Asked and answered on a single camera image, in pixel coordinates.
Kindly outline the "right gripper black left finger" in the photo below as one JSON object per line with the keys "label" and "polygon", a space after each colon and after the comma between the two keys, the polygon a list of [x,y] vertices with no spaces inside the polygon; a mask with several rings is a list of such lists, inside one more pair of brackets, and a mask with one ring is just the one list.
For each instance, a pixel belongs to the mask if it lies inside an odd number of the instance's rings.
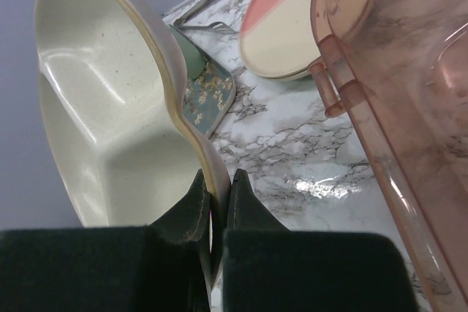
{"label": "right gripper black left finger", "polygon": [[149,229],[155,311],[209,311],[211,195],[198,170],[188,192]]}

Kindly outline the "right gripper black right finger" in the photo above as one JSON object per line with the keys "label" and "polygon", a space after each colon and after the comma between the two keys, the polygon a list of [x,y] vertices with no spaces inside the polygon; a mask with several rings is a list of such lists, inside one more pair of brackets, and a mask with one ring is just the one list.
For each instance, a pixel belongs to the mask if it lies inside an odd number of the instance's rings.
{"label": "right gripper black right finger", "polygon": [[252,188],[249,173],[237,169],[230,190],[227,212],[227,232],[288,232],[283,225],[258,199]]}

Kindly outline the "cream divided bowl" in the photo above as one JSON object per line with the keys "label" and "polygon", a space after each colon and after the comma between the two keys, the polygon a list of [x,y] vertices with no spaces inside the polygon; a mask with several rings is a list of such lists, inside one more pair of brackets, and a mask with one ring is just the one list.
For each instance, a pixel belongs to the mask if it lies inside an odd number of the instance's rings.
{"label": "cream divided bowl", "polygon": [[149,224],[202,172],[217,279],[230,176],[184,116],[186,62],[169,27],[142,0],[36,0],[34,31],[42,121],[81,224]]}

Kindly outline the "pink and cream plate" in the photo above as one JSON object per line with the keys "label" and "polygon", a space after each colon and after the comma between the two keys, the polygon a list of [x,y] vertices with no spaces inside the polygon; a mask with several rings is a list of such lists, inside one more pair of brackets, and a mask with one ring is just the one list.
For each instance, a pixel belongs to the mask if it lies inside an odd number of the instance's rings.
{"label": "pink and cream plate", "polygon": [[258,76],[307,70],[320,57],[310,23],[311,0],[251,0],[239,31],[245,67]]}

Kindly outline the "yellow and cream plate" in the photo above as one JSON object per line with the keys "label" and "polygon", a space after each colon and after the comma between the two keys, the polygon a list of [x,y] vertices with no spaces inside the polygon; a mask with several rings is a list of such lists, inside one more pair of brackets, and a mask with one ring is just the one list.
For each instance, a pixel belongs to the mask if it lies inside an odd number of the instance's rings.
{"label": "yellow and cream plate", "polygon": [[281,82],[290,82],[294,80],[299,80],[308,76],[309,76],[309,72],[307,70],[303,70],[301,72],[296,72],[295,74],[285,75],[282,77],[263,77],[263,76],[257,76],[257,77],[266,81],[281,83]]}

